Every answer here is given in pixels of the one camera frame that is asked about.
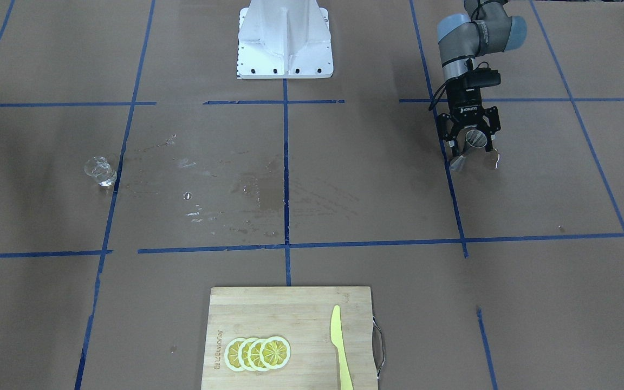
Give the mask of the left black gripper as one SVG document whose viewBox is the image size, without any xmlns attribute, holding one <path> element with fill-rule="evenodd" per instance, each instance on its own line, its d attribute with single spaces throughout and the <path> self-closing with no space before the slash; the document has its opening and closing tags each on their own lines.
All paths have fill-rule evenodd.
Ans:
<svg viewBox="0 0 624 390">
<path fill-rule="evenodd" d="M 451 154 L 460 154 L 458 135 L 468 127 L 476 127 L 487 136 L 485 152 L 495 152 L 496 132 L 501 130 L 498 109 L 484 108 L 482 89 L 465 90 L 461 79 L 450 79 L 443 85 L 447 94 L 448 113 L 439 114 L 437 131 L 441 141 L 447 142 Z"/>
</svg>

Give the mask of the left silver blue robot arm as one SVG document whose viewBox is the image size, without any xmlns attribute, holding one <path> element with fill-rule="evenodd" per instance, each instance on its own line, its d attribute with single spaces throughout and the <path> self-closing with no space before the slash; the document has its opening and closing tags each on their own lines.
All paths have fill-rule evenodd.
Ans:
<svg viewBox="0 0 624 390">
<path fill-rule="evenodd" d="M 521 16 L 510 16 L 506 1 L 464 1 L 464 14 L 450 15 L 438 24 L 438 47 L 444 82 L 433 96 L 432 111 L 443 95 L 448 113 L 437 117 L 441 141 L 451 149 L 453 158 L 463 155 L 458 137 L 462 131 L 484 136 L 487 152 L 495 150 L 493 136 L 501 130 L 496 106 L 484 108 L 481 89 L 498 86 L 501 75 L 477 59 L 483 55 L 513 51 L 523 46 L 528 24 Z"/>
</svg>

